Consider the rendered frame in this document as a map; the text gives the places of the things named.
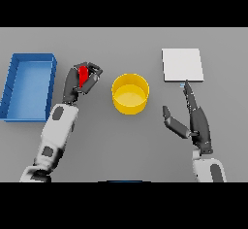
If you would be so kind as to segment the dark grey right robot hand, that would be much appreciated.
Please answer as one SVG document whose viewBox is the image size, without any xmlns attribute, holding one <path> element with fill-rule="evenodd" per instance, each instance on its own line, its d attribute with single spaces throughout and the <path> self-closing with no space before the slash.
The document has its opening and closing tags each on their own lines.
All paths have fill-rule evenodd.
<svg viewBox="0 0 248 229">
<path fill-rule="evenodd" d="M 197 105 L 195 94 L 188 81 L 185 81 L 183 93 L 189 112 L 190 127 L 174 118 L 167 106 L 163 107 L 165 126 L 182 139 L 191 138 L 193 145 L 200 150 L 200 155 L 212 154 L 209 124 L 203 109 Z"/>
</svg>

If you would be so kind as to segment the red beaker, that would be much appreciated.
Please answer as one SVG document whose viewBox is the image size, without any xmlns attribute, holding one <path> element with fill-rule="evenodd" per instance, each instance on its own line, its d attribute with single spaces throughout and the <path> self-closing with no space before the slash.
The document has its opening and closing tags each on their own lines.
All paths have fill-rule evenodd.
<svg viewBox="0 0 248 229">
<path fill-rule="evenodd" d="M 80 66 L 77 71 L 79 75 L 79 87 L 83 87 L 89 78 L 88 68 L 86 66 Z"/>
</svg>

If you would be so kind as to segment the pale square measuring scale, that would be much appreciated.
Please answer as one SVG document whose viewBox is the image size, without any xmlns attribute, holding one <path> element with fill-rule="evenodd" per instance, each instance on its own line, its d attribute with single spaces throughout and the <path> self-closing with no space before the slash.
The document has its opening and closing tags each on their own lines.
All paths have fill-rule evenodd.
<svg viewBox="0 0 248 229">
<path fill-rule="evenodd" d="M 162 49 L 165 82 L 203 82 L 199 49 Z"/>
</svg>

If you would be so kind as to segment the blue tray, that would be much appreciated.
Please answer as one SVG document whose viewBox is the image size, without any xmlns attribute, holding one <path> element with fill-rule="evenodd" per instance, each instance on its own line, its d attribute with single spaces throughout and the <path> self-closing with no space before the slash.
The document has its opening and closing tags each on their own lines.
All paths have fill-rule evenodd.
<svg viewBox="0 0 248 229">
<path fill-rule="evenodd" d="M 46 122 L 56 66 L 53 53 L 13 53 L 0 99 L 0 120 Z"/>
</svg>

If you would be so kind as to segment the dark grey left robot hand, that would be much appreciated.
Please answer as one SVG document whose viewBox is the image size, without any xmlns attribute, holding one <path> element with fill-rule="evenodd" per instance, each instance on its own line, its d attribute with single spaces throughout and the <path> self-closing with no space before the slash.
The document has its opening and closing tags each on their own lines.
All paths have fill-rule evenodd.
<svg viewBox="0 0 248 229">
<path fill-rule="evenodd" d="M 79 87 L 78 68 L 80 66 L 86 66 L 89 73 L 89 78 L 83 87 Z M 92 89 L 92 87 L 98 82 L 102 73 L 103 69 L 94 63 L 83 62 L 76 64 L 73 68 L 70 69 L 66 77 L 62 103 L 73 106 L 73 104 L 78 101 L 78 96 L 80 94 L 85 95 Z"/>
</svg>

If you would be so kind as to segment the yellow bowl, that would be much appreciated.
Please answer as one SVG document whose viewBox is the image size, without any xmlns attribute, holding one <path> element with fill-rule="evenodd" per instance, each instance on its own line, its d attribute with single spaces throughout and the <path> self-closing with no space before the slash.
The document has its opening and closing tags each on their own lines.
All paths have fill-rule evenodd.
<svg viewBox="0 0 248 229">
<path fill-rule="evenodd" d="M 123 74 L 115 79 L 111 87 L 112 103 L 123 115 L 142 112 L 149 97 L 149 84 L 139 74 Z"/>
</svg>

